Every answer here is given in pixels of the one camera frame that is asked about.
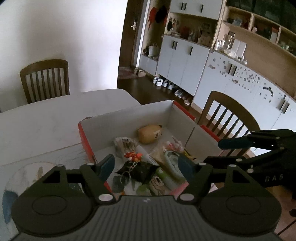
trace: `door frame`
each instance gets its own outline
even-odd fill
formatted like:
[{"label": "door frame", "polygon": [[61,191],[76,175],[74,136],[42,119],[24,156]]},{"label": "door frame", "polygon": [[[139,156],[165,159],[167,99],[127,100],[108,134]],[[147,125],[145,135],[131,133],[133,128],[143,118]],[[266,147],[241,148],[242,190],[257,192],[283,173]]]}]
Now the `door frame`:
[{"label": "door frame", "polygon": [[150,1],[151,0],[144,0],[141,17],[140,17],[140,20],[138,21],[138,33],[135,37],[133,56],[132,56],[132,65],[135,67],[139,67],[140,57],[142,54],[142,45],[143,45],[143,39],[144,39]]}]

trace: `black cable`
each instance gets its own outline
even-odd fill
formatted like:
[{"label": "black cable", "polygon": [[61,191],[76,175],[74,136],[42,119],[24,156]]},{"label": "black cable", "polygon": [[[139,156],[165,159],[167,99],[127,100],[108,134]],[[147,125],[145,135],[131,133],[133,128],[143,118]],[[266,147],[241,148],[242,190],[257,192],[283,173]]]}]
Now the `black cable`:
[{"label": "black cable", "polygon": [[283,232],[285,232],[289,227],[291,227],[294,223],[296,223],[296,219],[291,222],[287,227],[285,227],[282,231],[280,231],[277,235],[281,235]]}]

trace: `doormat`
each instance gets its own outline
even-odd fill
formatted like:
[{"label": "doormat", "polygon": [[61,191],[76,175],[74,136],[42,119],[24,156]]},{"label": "doormat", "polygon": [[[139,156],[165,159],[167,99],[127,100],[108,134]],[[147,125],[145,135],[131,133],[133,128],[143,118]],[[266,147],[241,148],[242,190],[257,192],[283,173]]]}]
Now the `doormat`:
[{"label": "doormat", "polygon": [[133,70],[130,67],[121,67],[118,68],[118,80],[124,80],[124,79],[132,79],[137,78],[137,75],[134,74]]}]

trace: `shoe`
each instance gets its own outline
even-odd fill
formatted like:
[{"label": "shoe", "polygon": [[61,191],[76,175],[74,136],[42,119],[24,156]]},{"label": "shoe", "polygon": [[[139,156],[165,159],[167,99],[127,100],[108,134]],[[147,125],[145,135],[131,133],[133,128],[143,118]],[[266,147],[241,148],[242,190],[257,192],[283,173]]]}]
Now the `shoe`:
[{"label": "shoe", "polygon": [[184,104],[185,104],[185,105],[190,105],[190,104],[191,104],[191,101],[192,101],[192,99],[191,99],[191,97],[190,97],[190,98],[184,100]]},{"label": "shoe", "polygon": [[155,78],[153,79],[153,84],[156,84],[156,82],[157,82],[158,79],[159,79],[158,77],[155,77]]},{"label": "shoe", "polygon": [[172,82],[168,83],[168,89],[172,90],[174,88],[174,84]]},{"label": "shoe", "polygon": [[166,88],[167,85],[168,85],[168,80],[165,80],[165,81],[163,82],[163,87]]},{"label": "shoe", "polygon": [[161,86],[163,84],[163,79],[158,79],[156,82],[156,86]]},{"label": "shoe", "polygon": [[178,98],[182,98],[183,97],[183,95],[184,95],[184,92],[183,91],[181,91],[181,93],[178,95]]},{"label": "shoe", "polygon": [[178,96],[179,94],[181,94],[182,93],[182,90],[177,90],[176,92],[175,92],[175,96]]}]

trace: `white wall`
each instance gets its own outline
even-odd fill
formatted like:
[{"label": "white wall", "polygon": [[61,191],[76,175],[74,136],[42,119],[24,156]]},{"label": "white wall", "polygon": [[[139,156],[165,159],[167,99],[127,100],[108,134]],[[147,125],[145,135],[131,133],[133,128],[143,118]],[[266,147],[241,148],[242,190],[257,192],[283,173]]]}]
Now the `white wall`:
[{"label": "white wall", "polygon": [[69,62],[70,93],[117,87],[127,0],[6,0],[0,5],[0,109],[27,104],[20,71]]}]

